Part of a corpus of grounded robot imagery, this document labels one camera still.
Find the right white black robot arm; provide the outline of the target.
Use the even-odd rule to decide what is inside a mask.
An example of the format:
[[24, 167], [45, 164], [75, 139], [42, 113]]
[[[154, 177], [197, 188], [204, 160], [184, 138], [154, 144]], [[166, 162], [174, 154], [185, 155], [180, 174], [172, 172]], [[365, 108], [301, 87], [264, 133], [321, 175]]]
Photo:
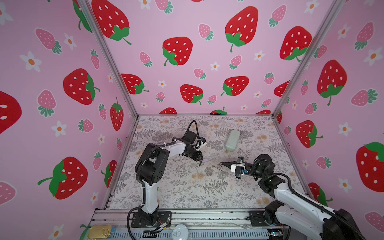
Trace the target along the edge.
[[272, 226], [289, 226], [311, 240], [363, 240], [352, 215], [340, 209], [329, 208], [295, 191], [291, 179], [275, 173], [275, 164], [267, 154], [259, 155], [253, 163], [239, 157], [237, 161], [222, 162], [241, 179], [251, 176], [260, 189], [275, 200], [265, 207], [264, 221]]

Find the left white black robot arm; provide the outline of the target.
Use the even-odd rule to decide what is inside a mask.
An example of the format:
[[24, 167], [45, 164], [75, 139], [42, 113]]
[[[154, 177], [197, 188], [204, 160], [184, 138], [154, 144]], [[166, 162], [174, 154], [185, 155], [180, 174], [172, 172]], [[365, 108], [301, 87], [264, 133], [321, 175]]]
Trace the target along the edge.
[[146, 146], [135, 166], [136, 181], [143, 190], [143, 202], [128, 213], [128, 229], [155, 227], [160, 230], [171, 225], [172, 212], [159, 209], [158, 183], [165, 173], [169, 158], [188, 157], [195, 162], [202, 162], [204, 157], [201, 148], [206, 143], [206, 139], [200, 137], [197, 121], [193, 120], [183, 137], [174, 137], [169, 143], [149, 143]]

